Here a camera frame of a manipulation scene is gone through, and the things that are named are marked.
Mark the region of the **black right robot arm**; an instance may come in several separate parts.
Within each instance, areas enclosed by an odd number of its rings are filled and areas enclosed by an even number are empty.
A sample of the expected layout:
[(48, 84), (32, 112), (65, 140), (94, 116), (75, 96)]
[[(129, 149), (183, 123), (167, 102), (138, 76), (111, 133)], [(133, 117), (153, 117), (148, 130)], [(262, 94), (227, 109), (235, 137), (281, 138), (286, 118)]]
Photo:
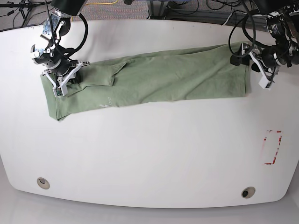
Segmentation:
[[(40, 35), (44, 43), (33, 45), (30, 51), (33, 62), (46, 67), (42, 75), (51, 82), (55, 97), (67, 95), (67, 84), (78, 83), (77, 72), (90, 65), (89, 62), (71, 59), (87, 40), (88, 24), (81, 14), (85, 3), (85, 0), (53, 0), (51, 6), (55, 11), (47, 11), (48, 18), (43, 23)], [(70, 31), (71, 17), (77, 15), (85, 27), (83, 40), (76, 48), (64, 48), (60, 45), (62, 36)]]

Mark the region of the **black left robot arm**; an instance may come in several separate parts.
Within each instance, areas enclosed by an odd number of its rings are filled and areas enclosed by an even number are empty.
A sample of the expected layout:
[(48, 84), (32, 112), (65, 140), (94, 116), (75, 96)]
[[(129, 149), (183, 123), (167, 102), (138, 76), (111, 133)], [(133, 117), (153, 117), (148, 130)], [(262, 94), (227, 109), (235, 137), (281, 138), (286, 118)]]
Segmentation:
[[(246, 14), (239, 21), (243, 34), (251, 42), (242, 43), (237, 52), (232, 53), (230, 62), (234, 66), (240, 64), (251, 66), (260, 72), (259, 85), (268, 89), (274, 82), (281, 66), (290, 68), (299, 63), (299, 2), (297, 0), (256, 0), (256, 8), (245, 8)], [(254, 21), (254, 15), (266, 17), (267, 30), (275, 39), (274, 45), (265, 45), (250, 36), (246, 30), (247, 20)]]

